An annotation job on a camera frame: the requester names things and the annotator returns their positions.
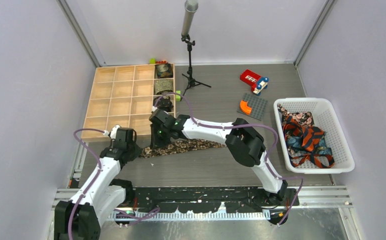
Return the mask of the brown floral black tie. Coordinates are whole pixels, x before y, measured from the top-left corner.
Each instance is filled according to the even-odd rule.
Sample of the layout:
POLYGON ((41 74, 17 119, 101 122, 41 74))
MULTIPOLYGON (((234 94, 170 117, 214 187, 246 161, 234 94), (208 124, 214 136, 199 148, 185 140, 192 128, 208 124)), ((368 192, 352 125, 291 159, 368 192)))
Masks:
POLYGON ((192 151, 226 148, 227 146, 215 141, 209 141, 204 139, 187 139, 178 140, 169 143, 164 147, 144 147, 142 152, 138 156, 139 158, 154 158, 167 155, 175 155, 181 153, 187 153, 192 151))

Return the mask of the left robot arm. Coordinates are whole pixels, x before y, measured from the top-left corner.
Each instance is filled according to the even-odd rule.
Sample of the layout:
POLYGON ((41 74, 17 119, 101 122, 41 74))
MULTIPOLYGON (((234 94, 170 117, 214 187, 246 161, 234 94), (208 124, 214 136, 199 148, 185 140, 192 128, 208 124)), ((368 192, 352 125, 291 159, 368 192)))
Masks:
POLYGON ((101 133, 109 137, 110 144, 100 154, 94 154, 95 170, 69 200, 59 201, 54 209, 55 240, 98 240, 114 209, 134 202, 132 182, 116 176, 142 152, 136 143, 137 133, 120 125, 101 133))

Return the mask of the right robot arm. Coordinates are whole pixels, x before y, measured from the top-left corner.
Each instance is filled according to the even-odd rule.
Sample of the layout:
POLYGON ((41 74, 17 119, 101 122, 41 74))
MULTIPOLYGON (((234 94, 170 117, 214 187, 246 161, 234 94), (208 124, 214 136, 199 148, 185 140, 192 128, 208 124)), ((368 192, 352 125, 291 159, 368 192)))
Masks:
POLYGON ((264 138, 256 130, 258 124, 248 123, 243 118, 234 122, 213 122, 183 114, 174 117, 158 108, 151 113, 149 121, 153 147, 165 147, 177 139, 222 144, 237 163, 253 170, 269 203, 280 205, 286 199, 288 184, 272 165, 264 138))

